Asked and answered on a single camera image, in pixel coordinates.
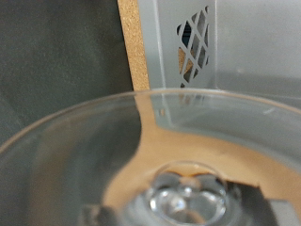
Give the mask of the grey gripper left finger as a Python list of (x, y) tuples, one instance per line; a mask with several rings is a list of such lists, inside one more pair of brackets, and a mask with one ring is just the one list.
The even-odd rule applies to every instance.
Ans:
[(119, 226), (119, 221), (111, 207), (87, 204), (82, 207), (82, 226)]

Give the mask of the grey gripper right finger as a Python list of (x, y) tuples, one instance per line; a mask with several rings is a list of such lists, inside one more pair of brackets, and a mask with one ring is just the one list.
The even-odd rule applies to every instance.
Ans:
[(227, 226), (301, 226), (293, 205), (265, 198), (258, 186), (228, 182), (231, 205)]

